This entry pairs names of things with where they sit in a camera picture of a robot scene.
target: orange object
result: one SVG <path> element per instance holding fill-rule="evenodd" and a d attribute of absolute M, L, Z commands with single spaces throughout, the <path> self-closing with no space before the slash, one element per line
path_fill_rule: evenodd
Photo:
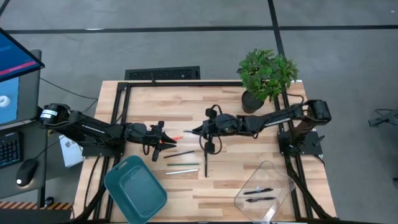
<path fill-rule="evenodd" d="M 180 140 L 183 136 L 177 136 L 172 138 L 174 141 Z"/>

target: floor tile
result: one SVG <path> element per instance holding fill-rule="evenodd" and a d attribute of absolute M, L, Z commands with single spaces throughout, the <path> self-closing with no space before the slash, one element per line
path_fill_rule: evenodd
<path fill-rule="evenodd" d="M 264 0 L 17 0 L 10 2 L 0 19 L 3 29 L 271 24 Z"/>
<path fill-rule="evenodd" d="M 43 78 L 90 97 L 98 96 L 103 80 L 124 79 L 127 69 L 198 65 L 202 79 L 239 78 L 236 70 L 247 52 L 275 48 L 272 31 L 13 36 L 27 49 L 43 51 Z M 41 82 L 39 105 L 54 102 L 82 111 L 92 100 Z"/>
<path fill-rule="evenodd" d="M 298 64 L 309 99 L 328 103 L 332 121 L 318 127 L 337 214 L 346 220 L 395 223 L 398 129 L 370 128 L 377 108 L 397 109 L 398 30 L 286 31 L 287 56 Z"/>
<path fill-rule="evenodd" d="M 395 0 L 275 0 L 280 26 L 397 25 Z"/>

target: wooden tabletop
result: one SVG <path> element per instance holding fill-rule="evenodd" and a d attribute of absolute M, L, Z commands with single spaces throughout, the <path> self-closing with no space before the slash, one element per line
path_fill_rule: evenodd
<path fill-rule="evenodd" d="M 96 119 L 110 122 L 117 85 L 117 81 L 103 82 L 95 114 Z M 183 133 L 184 130 L 200 126 L 202 121 L 207 119 L 205 109 L 213 104 L 220 105 L 224 113 L 231 115 L 245 114 L 241 108 L 243 91 L 244 88 L 233 86 L 132 88 L 127 112 L 128 123 L 145 123 L 149 126 L 150 124 L 157 124 L 158 121 L 165 121 L 164 131 L 170 137 L 183 136 L 183 139 L 178 140 L 176 148 L 161 152 L 157 162 L 151 161 L 152 149 L 150 155 L 145 156 L 141 145 L 133 143 L 126 145 L 122 160 L 131 155 L 140 156 L 167 191 L 168 199 L 165 207 L 151 219 L 151 222 L 249 221 L 236 208 L 234 198 L 262 161 L 270 161 L 276 167 L 285 169 L 284 158 L 279 153 L 277 142 L 278 127 L 273 126 L 264 129 L 257 139 L 243 136 L 223 137 L 222 152 L 218 155 L 208 156 L 208 178 L 205 178 L 204 157 L 198 143 L 198 136 Z M 305 97 L 303 83 L 292 84 L 288 93 Z M 119 112 L 121 112 L 123 106 L 123 99 L 124 92 L 122 93 Z M 299 103 L 300 98 L 290 96 L 289 101 L 290 104 Z M 274 104 L 266 101 L 264 106 L 254 115 L 273 111 L 275 111 Z M 195 153 L 163 158 L 191 150 L 194 150 Z M 88 177 L 95 159 L 95 157 L 89 157 L 83 163 L 74 204 L 76 215 L 83 210 Z M 177 162 L 198 162 L 200 165 L 167 166 L 167 163 Z M 302 156 L 302 162 L 309 191 L 326 212 L 335 216 L 335 208 L 323 164 L 314 156 Z M 103 158 L 99 160 L 94 169 L 93 180 L 88 191 L 88 202 L 98 189 L 102 163 Z M 165 174 L 170 171 L 186 169 L 199 169 L 199 171 L 178 175 Z M 106 192 L 101 205 L 100 218 L 104 217 L 107 198 L 108 193 Z M 298 199 L 302 216 L 305 216 L 302 194 L 299 190 Z M 294 220 L 290 194 L 278 209 L 274 220 Z M 126 221 L 116 204 L 113 205 L 111 221 Z"/>

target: transparent plastic box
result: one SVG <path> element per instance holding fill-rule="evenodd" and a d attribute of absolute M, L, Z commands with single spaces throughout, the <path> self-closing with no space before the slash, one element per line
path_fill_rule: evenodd
<path fill-rule="evenodd" d="M 294 181 L 287 175 L 286 171 L 276 168 L 269 161 L 264 161 L 235 197 L 235 205 L 253 223 L 268 224 L 271 223 L 272 217 L 294 187 Z M 243 194 L 267 188 L 273 190 L 255 194 Z M 258 200 L 257 202 L 246 201 L 250 198 L 264 197 L 275 197 L 275 199 Z"/>

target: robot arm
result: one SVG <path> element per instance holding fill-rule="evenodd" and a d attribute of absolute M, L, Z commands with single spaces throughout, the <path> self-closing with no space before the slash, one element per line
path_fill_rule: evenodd
<path fill-rule="evenodd" d="M 112 149 L 129 141 L 142 144 L 145 155 L 148 155 L 149 147 L 154 147 L 154 162 L 159 152 L 176 146 L 176 142 L 162 131 L 164 121 L 151 125 L 151 130 L 148 131 L 142 123 L 108 124 L 71 110 L 67 105 L 52 103 L 44 106 L 40 122 L 43 128 L 56 130 L 83 147 Z"/>
<path fill-rule="evenodd" d="M 197 134 L 208 140 L 205 144 L 205 151 L 214 154 L 213 136 L 253 136 L 256 138 L 264 128 L 284 123 L 290 120 L 301 120 L 302 122 L 291 130 L 290 143 L 295 144 L 303 141 L 305 135 L 315 126 L 325 125 L 331 120 L 328 105 L 322 100 L 308 100 L 302 104 L 295 104 L 289 108 L 265 114 L 262 116 L 244 116 L 236 117 L 221 112 L 217 114 L 214 110 L 218 105 L 206 109 L 208 120 L 204 121 L 200 127 L 192 130 L 193 134 Z M 304 113 L 303 106 L 308 106 L 307 115 Z"/>

